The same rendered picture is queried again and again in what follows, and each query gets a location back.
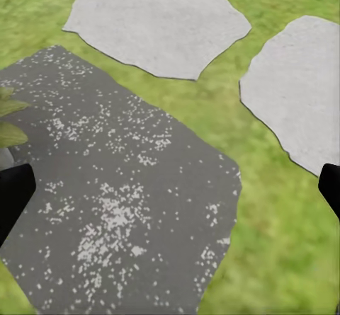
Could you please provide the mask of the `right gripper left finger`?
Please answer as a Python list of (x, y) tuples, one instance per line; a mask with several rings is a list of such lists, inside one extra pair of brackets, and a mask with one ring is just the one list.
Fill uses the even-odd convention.
[(6, 236), (11, 236), (11, 225), (17, 224), (35, 189), (37, 183), (30, 164), (0, 171), (0, 247)]

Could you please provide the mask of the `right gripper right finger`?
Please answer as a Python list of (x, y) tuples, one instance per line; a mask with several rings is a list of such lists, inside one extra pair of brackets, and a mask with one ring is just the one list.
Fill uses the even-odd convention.
[(324, 164), (319, 176), (318, 188), (340, 219), (340, 166)]

